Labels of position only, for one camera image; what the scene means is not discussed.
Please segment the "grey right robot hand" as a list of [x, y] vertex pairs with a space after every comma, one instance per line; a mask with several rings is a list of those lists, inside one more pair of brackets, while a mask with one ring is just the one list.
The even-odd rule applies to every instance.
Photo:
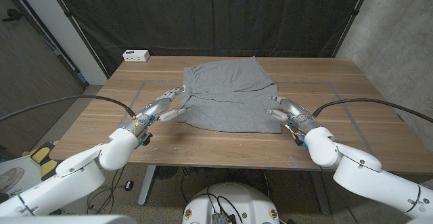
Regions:
[[271, 97], [279, 104], [278, 109], [266, 109], [266, 113], [280, 121], [286, 121], [288, 126], [306, 135], [309, 131], [319, 128], [319, 123], [310, 112], [300, 104], [285, 97]]

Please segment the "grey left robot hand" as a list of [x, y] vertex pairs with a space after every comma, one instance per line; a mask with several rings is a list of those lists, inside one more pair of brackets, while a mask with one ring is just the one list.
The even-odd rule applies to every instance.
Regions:
[[147, 128], [155, 121], [170, 121], [176, 116], [180, 116], [182, 113], [186, 112], [186, 109], [178, 109], [166, 112], [170, 108], [170, 105], [176, 96], [184, 92], [184, 90], [184, 87], [175, 87], [173, 89], [169, 89], [157, 97], [153, 102], [144, 106], [134, 117], [134, 119], [132, 119], [122, 128], [134, 134], [134, 136], [136, 136], [138, 139], [146, 137], [149, 134]]

